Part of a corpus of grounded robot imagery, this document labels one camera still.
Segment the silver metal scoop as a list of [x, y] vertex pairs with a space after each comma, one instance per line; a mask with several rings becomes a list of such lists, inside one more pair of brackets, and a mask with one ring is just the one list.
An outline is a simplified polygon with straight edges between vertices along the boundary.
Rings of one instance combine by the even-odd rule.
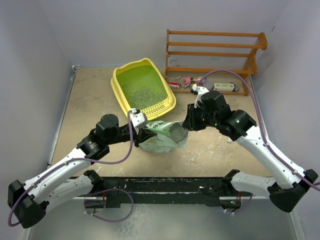
[[182, 127], [180, 122], [175, 122], [169, 129], [169, 137], [176, 144], [181, 144], [188, 138], [189, 131]]

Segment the green cat litter bag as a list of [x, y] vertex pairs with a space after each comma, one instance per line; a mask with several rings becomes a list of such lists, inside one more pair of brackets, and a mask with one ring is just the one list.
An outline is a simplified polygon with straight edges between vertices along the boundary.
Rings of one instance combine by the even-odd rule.
[[151, 137], [147, 141], [140, 143], [139, 147], [144, 151], [149, 153], [168, 153], [171, 152], [174, 148], [185, 148], [187, 144], [187, 139], [181, 144], [176, 144], [170, 138], [169, 130], [174, 123], [181, 123], [182, 121], [151, 121], [145, 127], [147, 130], [150, 130], [154, 133], [157, 133], [156, 136]]

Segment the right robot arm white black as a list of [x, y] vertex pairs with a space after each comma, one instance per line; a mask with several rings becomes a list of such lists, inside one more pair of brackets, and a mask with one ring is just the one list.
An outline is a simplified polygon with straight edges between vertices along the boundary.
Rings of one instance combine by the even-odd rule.
[[280, 210], [290, 213], [318, 178], [313, 169], [303, 169], [281, 152], [267, 137], [256, 121], [243, 110], [231, 110], [218, 91], [201, 87], [192, 90], [195, 102], [187, 106], [182, 124], [188, 131], [216, 128], [220, 134], [250, 152], [270, 173], [270, 177], [230, 171], [222, 183], [228, 196], [247, 192], [266, 197]]

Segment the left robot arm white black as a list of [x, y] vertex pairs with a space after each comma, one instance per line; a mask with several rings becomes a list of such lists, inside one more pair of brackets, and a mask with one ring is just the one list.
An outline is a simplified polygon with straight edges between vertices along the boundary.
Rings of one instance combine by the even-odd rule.
[[134, 141], [143, 133], [148, 119], [144, 113], [131, 109], [128, 123], [119, 126], [118, 117], [106, 114], [70, 153], [62, 160], [37, 176], [8, 186], [7, 204], [10, 207], [7, 223], [14, 226], [12, 217], [27, 229], [44, 218], [57, 206], [78, 196], [98, 196], [103, 191], [103, 179], [93, 170], [72, 178], [74, 174], [95, 163], [102, 164], [112, 144]]

